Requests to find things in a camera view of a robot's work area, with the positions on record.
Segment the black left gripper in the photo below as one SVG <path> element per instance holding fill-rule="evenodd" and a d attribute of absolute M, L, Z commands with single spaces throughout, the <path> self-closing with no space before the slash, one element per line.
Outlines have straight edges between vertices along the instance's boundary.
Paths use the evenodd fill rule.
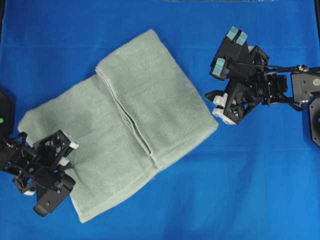
<path fill-rule="evenodd" d="M 67 156 L 79 144 L 62 130 L 33 146 L 27 145 L 27 136 L 26 132 L 21 132 L 14 138 L 0 137 L 0 170 L 13 176 L 12 182 L 21 194 L 33 195 L 37 176 L 43 172 L 63 176 L 73 167 Z"/>

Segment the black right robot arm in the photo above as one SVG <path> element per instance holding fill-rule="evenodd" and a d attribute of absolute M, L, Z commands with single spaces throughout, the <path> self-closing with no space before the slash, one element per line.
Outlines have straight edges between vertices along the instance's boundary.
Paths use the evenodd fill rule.
<path fill-rule="evenodd" d="M 320 69 L 306 65 L 269 65 L 269 56 L 258 46 L 233 50 L 221 46 L 214 56 L 210 75 L 228 80 L 225 90 L 204 96 L 215 104 L 212 114 L 225 124 L 239 124 L 259 104 L 288 104 L 298 112 L 320 96 Z"/>

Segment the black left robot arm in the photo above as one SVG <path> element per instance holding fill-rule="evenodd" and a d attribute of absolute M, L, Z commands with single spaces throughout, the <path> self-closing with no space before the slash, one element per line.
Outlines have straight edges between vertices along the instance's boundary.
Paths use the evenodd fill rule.
<path fill-rule="evenodd" d="M 71 167 L 68 155 L 78 144 L 65 131 L 55 133 L 28 145 L 27 133 L 11 137 L 14 126 L 14 102 L 0 92 L 0 170 L 12 175 L 22 194 L 41 189 L 69 195 L 76 182 L 65 173 Z"/>

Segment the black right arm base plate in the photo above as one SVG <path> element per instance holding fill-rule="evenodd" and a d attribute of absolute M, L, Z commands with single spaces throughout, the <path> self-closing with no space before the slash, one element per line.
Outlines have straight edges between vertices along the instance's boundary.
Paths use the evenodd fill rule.
<path fill-rule="evenodd" d="M 313 98 L 307 103 L 302 114 L 303 137 L 312 147 L 320 149 L 320 99 Z"/>

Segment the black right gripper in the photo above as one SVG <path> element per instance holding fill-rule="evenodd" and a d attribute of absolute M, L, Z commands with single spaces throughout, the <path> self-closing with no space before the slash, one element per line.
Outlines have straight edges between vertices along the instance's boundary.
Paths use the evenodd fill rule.
<path fill-rule="evenodd" d="M 212 114 L 227 125 L 240 124 L 259 104 L 288 104 L 285 96 L 288 91 L 287 77 L 280 70 L 269 66 L 270 57 L 259 47 L 249 47 L 250 67 L 248 78 L 229 78 L 224 91 L 213 90 L 204 97 L 223 109 L 214 108 Z"/>

